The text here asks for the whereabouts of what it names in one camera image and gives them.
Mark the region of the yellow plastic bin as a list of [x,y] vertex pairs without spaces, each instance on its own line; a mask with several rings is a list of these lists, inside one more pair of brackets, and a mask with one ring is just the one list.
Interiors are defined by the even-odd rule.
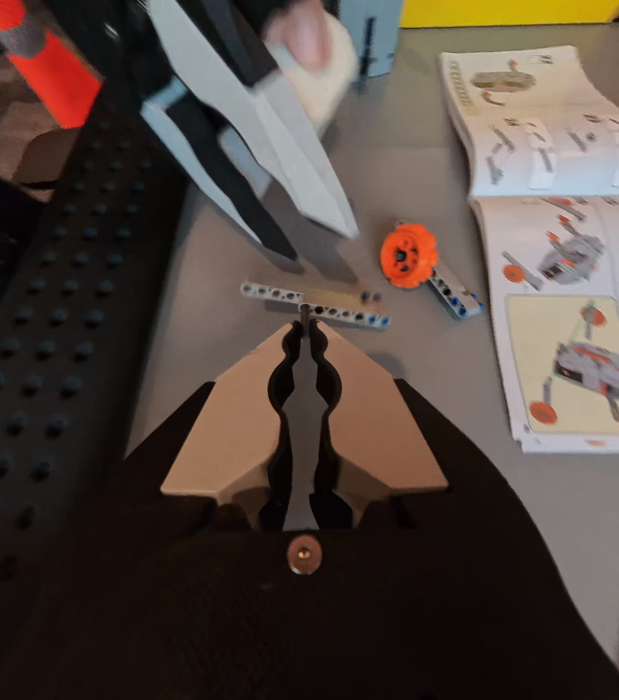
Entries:
[[400,28],[607,24],[619,1],[404,1]]

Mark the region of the orange strip with grey band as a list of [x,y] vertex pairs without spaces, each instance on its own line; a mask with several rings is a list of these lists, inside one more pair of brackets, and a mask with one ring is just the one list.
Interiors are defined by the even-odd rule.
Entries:
[[0,1],[0,48],[61,128],[85,124],[102,84],[24,1]]

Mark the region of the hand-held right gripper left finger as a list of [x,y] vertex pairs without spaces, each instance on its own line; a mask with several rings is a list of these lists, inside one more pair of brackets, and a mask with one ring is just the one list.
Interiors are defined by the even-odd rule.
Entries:
[[160,492],[239,507],[252,526],[282,530],[293,454],[284,404],[303,327],[283,325],[213,382]]

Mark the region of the black studded mat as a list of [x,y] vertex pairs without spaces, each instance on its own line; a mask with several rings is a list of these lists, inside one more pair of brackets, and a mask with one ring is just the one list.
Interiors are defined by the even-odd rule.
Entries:
[[124,451],[187,189],[105,86],[0,306],[0,665]]

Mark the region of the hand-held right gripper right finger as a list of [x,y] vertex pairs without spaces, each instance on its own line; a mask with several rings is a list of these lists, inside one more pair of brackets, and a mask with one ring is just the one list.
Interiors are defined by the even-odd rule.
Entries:
[[352,529],[373,503],[449,484],[395,377],[326,323],[308,325],[326,409],[309,503],[320,529]]

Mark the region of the orange toy wheel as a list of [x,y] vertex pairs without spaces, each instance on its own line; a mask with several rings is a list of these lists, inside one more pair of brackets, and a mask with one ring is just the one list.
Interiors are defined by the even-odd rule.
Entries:
[[484,305],[443,262],[435,235],[420,223],[396,220],[379,252],[384,278],[402,291],[429,288],[454,319],[484,313]]

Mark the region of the grey toy robot assembly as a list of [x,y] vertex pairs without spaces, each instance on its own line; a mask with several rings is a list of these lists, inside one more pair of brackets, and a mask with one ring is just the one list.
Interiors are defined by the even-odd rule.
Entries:
[[348,30],[358,57],[356,94],[367,82],[391,72],[396,55],[404,1],[337,1],[337,18]]

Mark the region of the grey desk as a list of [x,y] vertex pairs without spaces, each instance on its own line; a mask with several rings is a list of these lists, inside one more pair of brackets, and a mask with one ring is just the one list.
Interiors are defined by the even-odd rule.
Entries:
[[[437,74],[441,52],[573,45],[587,76],[619,106],[619,24],[407,30],[392,72],[351,92],[326,132],[361,235],[343,240],[297,218],[284,191],[267,203],[302,256],[308,287],[367,286],[384,295],[383,332],[337,325],[455,424],[504,474],[545,539],[604,651],[619,661],[619,456],[529,456],[510,435],[488,315],[457,321],[429,289],[392,289],[377,255],[396,218],[425,224],[465,285],[488,304],[468,168]],[[243,281],[288,281],[198,191],[186,197],[174,260],[141,385],[128,451],[204,382],[295,318],[241,297]]]

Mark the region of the person's left hand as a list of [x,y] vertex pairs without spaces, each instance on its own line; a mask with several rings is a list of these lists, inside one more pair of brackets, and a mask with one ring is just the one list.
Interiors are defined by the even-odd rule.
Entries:
[[262,39],[284,45],[307,71],[321,71],[332,56],[328,14],[321,1],[292,1],[266,22]]

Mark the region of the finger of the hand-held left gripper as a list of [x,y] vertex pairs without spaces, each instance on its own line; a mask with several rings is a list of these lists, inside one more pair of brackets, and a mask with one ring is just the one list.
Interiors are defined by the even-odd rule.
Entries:
[[147,20],[167,82],[177,76],[202,103],[220,147],[261,204],[275,180],[306,219],[355,238],[349,199],[289,79],[278,72],[246,87],[226,53],[218,51],[205,1],[148,1]]
[[250,239],[290,261],[297,251],[218,143],[206,109],[175,75],[140,114],[195,185]]

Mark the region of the open instruction booklet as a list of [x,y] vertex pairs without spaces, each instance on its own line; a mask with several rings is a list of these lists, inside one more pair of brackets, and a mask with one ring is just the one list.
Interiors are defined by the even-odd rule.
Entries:
[[619,454],[619,108],[576,48],[439,57],[513,439]]

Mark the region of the grey toy beam with axle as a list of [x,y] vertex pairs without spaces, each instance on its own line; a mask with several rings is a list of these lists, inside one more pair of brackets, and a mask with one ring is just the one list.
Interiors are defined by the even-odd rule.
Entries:
[[275,284],[244,281],[240,293],[248,299],[263,301],[272,310],[280,307],[296,312],[304,330],[310,320],[364,330],[386,330],[392,324],[380,293],[334,291],[327,288],[295,290]]

